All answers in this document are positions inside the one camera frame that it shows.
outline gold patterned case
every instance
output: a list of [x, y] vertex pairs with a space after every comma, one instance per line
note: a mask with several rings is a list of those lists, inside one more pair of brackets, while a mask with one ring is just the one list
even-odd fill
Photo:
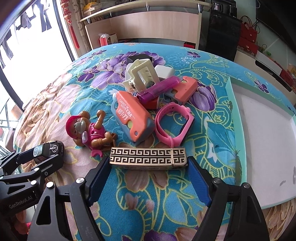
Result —
[[185, 148], [112, 147], [110, 164], [134, 170], [169, 170], [187, 165]]

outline floral bedspread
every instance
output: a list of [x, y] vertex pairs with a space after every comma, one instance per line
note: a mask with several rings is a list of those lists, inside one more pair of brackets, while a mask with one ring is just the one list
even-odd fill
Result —
[[[145, 53], [153, 57], [153, 65], [175, 69], [177, 76], [199, 80], [198, 90], [186, 104], [195, 117], [195, 124], [184, 143], [188, 156], [194, 156], [225, 182], [234, 184], [236, 160], [232, 122], [232, 104], [225, 84], [229, 76], [240, 79], [274, 98], [291, 110], [294, 107], [273, 85], [253, 72], [221, 57], [206, 52], [156, 44], [114, 44], [95, 49], [73, 62], [56, 80], [44, 89], [25, 110], [15, 133], [15, 149], [24, 151], [40, 143], [59, 140], [65, 144], [64, 166], [48, 178], [57, 185], [72, 183], [95, 168], [100, 158], [92, 158], [90, 150], [80, 148], [66, 134], [65, 123], [71, 115], [86, 110], [91, 121], [96, 112], [106, 112], [104, 127], [118, 134], [117, 145], [132, 147], [114, 119], [110, 106], [112, 94], [124, 90], [127, 57]], [[170, 102], [161, 97], [160, 105]], [[156, 111], [150, 111], [155, 117]], [[185, 119], [170, 113], [162, 119], [162, 127], [177, 135]], [[165, 144], [151, 135], [140, 144], [143, 148], [163, 148]], [[23, 166], [31, 170], [34, 162]], [[126, 171], [113, 169], [100, 199], [91, 211], [105, 240], [122, 241], [188, 241], [196, 233], [205, 215], [184, 169], [174, 171]], [[72, 234], [81, 240], [71, 206], [67, 214]], [[271, 240], [276, 240], [295, 214], [295, 200], [264, 211]], [[217, 240], [223, 240], [230, 217], [227, 206]]]

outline purple lighter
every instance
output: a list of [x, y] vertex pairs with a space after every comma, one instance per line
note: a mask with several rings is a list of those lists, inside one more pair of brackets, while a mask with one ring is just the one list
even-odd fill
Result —
[[157, 96], [161, 95], [162, 93], [165, 93], [166, 91], [172, 89], [174, 86], [176, 86], [178, 83], [180, 83], [181, 80], [177, 76], [169, 77], [151, 87], [146, 89], [145, 91], [140, 92], [137, 97], [142, 104], [146, 104], [150, 100], [155, 99]]

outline hanging clothes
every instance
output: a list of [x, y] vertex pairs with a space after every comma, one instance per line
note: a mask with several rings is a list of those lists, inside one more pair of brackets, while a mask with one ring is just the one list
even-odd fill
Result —
[[20, 24], [23, 28], [30, 28], [32, 27], [31, 21], [26, 12], [24, 12], [20, 17]]
[[[9, 30], [9, 31], [7, 32], [5, 38], [3, 39], [2, 43], [0, 44], [0, 46], [1, 46], [1, 45], [3, 46], [4, 51], [5, 51], [6, 55], [7, 55], [7, 57], [8, 57], [9, 59], [12, 59], [12, 57], [13, 57], [13, 53], [12, 53], [12, 51], [10, 50], [10, 48], [8, 47], [8, 45], [7, 45], [7, 40], [8, 40], [10, 37], [11, 37], [11, 30]], [[4, 64], [3, 58], [2, 58], [2, 56], [1, 56], [1, 52], [0, 52], [0, 62], [1, 62], [1, 67], [2, 67], [2, 69], [4, 69], [5, 64]]]
[[44, 5], [41, 3], [41, 0], [37, 0], [36, 2], [34, 2], [32, 4], [33, 12], [34, 12], [34, 6], [35, 5], [39, 8], [39, 11], [40, 11], [40, 20], [41, 20], [42, 32], [51, 29], [52, 27], [50, 25], [49, 18], [48, 18], [47, 13], [46, 13], [47, 9], [44, 9]]

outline pink smartwatch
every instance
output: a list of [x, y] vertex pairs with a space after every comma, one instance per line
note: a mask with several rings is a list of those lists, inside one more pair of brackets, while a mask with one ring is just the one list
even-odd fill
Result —
[[[186, 123], [182, 126], [179, 135], [174, 138], [169, 136], [160, 126], [161, 118], [164, 117], [167, 113], [172, 111], [179, 112], [186, 119]], [[189, 133], [190, 127], [194, 123], [194, 116], [190, 112], [191, 110], [189, 107], [185, 107], [183, 105], [181, 106], [173, 102], [162, 107], [155, 117], [155, 126], [156, 126], [155, 133], [157, 138], [162, 143], [170, 146], [170, 148], [178, 147], [182, 145], [187, 134]]]

